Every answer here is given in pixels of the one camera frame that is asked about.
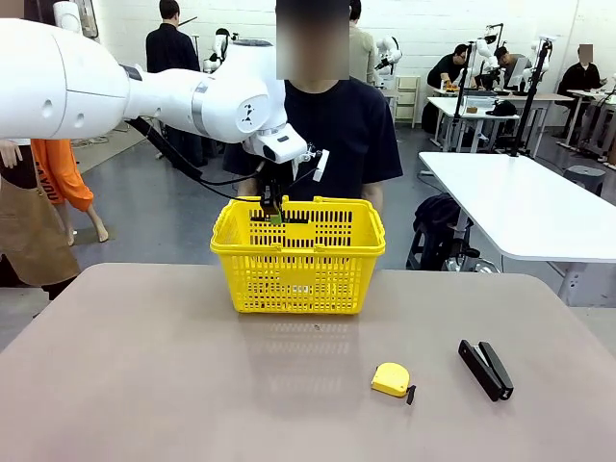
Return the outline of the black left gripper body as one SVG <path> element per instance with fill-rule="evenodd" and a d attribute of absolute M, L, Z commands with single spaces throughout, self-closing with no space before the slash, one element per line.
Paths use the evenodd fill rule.
<path fill-rule="evenodd" d="M 256 177 L 257 194 L 282 193 L 292 183 L 292 163 L 276 164 L 264 161 L 263 168 Z"/>

